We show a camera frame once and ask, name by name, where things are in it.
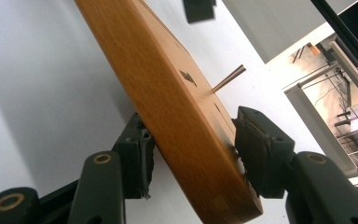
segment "brass ring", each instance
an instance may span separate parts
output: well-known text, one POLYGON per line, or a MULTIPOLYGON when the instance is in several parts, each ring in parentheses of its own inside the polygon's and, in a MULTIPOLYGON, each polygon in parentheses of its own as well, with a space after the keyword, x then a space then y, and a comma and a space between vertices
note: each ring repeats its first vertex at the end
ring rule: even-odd
POLYGON ((313 162, 318 163, 318 164, 325 164, 326 163, 326 160, 323 157, 319 156, 318 154, 308 153, 307 158, 310 161, 313 161, 313 162))
POLYGON ((21 193, 12 193, 12 194, 8 194, 8 195, 2 197, 0 199, 0 212, 6 212, 12 208, 17 207, 19 204, 22 203, 22 201, 24 201, 24 199, 25 199, 25 196, 21 193), (8 199, 12 199, 12 198, 15 198, 17 201, 14 203, 7 204, 7 205, 2 204, 4 201, 6 201, 8 199))
POLYGON ((112 160, 112 156, 109 154, 100 154, 94 157, 93 161, 95 164, 104 164, 112 160))

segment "black bracket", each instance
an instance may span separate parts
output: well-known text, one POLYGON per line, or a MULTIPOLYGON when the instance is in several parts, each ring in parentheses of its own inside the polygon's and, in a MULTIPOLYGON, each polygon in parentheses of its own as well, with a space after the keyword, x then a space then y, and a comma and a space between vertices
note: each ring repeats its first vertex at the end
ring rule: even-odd
POLYGON ((1 192, 0 224, 125 223, 124 199, 150 197, 154 147, 134 114, 112 151, 86 159, 79 180, 41 199, 30 188, 1 192))
POLYGON ((233 120, 235 148, 257 195, 282 198, 283 165, 293 158, 295 141, 260 111, 240 106, 233 120))

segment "wooden plank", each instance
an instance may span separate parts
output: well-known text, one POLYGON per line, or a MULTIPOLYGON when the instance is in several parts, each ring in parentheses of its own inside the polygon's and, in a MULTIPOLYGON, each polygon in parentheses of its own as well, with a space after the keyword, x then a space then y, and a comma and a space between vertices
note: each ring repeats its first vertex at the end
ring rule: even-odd
POLYGON ((200 219, 259 216, 237 167, 235 127, 184 46, 143 1, 76 3, 200 219))

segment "round fitting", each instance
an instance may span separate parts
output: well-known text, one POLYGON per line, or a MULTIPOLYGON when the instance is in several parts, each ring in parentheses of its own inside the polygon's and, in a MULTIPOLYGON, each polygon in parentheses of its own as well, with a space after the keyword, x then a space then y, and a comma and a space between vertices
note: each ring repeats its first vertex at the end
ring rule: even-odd
POLYGON ((17 207, 24 201, 25 196, 21 193, 11 193, 0 199, 0 212, 6 212, 17 207))
POLYGON ((307 154, 307 158, 310 161, 313 161, 313 162, 318 163, 318 164, 325 164, 326 163, 326 159, 321 157, 318 154, 309 153, 309 154, 307 154))
POLYGON ((94 157, 95 164, 104 164, 112 160, 112 156, 109 154, 100 154, 94 157))

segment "metal pin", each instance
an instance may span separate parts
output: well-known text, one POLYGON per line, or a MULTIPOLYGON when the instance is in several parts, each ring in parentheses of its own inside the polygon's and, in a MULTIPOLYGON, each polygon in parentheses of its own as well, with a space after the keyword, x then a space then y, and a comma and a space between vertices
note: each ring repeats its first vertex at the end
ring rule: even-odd
POLYGON ((242 74, 244 71, 246 71, 246 68, 241 64, 237 69, 235 69, 228 77, 223 79, 219 84, 217 84, 213 89, 212 92, 217 92, 222 87, 226 86, 228 82, 232 81, 234 78, 242 74))

